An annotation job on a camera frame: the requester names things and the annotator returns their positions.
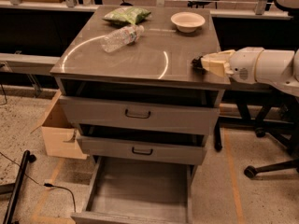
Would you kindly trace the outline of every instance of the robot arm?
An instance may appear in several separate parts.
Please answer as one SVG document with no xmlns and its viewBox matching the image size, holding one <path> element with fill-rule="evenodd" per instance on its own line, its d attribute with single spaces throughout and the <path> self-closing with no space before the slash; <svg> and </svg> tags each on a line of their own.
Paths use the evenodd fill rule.
<svg viewBox="0 0 299 224">
<path fill-rule="evenodd" d="M 299 50 L 295 53 L 292 50 L 244 48 L 228 52 L 225 58 L 225 51 L 202 57 L 203 67 L 211 72 L 218 70 L 214 72 L 218 76 L 222 69 L 223 74 L 240 83 L 268 84 L 299 96 Z"/>
</svg>

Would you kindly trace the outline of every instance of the open cardboard box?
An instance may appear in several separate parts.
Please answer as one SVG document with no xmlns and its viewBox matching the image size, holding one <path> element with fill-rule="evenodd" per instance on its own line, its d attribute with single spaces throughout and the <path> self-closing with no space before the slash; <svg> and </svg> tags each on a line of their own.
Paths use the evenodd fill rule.
<svg viewBox="0 0 299 224">
<path fill-rule="evenodd" d="M 41 127 L 47 155 L 63 158 L 86 159 L 77 143 L 77 130 L 67 121 L 59 104 L 61 92 L 57 91 L 44 115 L 33 131 Z"/>
</svg>

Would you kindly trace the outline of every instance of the white bowl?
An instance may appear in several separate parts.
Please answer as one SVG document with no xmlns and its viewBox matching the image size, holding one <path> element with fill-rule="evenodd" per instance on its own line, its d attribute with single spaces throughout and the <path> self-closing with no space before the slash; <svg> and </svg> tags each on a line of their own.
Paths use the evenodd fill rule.
<svg viewBox="0 0 299 224">
<path fill-rule="evenodd" d="M 179 12 L 171 17 L 171 22 L 173 22 L 182 33 L 192 33 L 198 27 L 205 24 L 206 20 L 197 13 Z"/>
</svg>

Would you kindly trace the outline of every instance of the crumpled plastic bag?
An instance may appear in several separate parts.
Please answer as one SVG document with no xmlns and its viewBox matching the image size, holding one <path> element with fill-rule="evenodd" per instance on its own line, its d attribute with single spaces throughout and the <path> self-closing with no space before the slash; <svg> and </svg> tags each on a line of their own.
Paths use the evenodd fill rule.
<svg viewBox="0 0 299 224">
<path fill-rule="evenodd" d="M 103 20 L 120 26 L 136 25 L 146 19 L 149 14 L 150 11 L 141 7 L 120 7 L 107 13 Z"/>
</svg>

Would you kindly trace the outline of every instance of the gray cabinet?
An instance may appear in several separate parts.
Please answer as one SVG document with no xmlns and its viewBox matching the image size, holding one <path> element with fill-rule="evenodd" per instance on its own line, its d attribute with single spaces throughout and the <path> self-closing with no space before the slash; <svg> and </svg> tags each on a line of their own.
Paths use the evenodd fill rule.
<svg viewBox="0 0 299 224">
<path fill-rule="evenodd" d="M 229 85 L 191 67 L 196 56 L 219 51 L 209 11 L 196 9 L 206 24 L 185 35 L 170 22 L 181 9 L 148 7 L 143 36 L 107 54 L 98 37 L 115 29 L 101 21 L 113 8 L 99 7 L 51 70 L 80 148 L 97 160 L 87 201 L 72 218 L 192 223 L 192 178 Z"/>
</svg>

